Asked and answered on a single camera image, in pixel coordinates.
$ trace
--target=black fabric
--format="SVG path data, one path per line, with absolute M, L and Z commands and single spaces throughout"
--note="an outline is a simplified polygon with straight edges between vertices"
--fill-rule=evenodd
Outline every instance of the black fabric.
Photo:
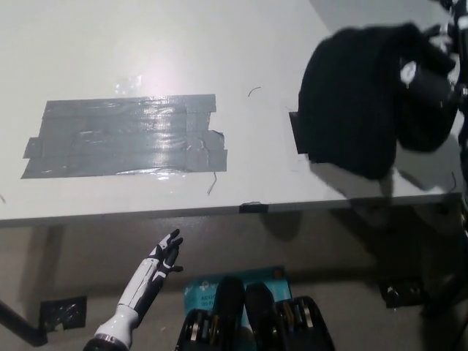
M 299 93 L 301 139 L 312 162 L 384 178 L 396 143 L 421 152 L 447 139 L 456 110 L 435 110 L 403 95 L 400 59 L 447 75 L 453 60 L 412 24 L 344 29 L 322 41 Z

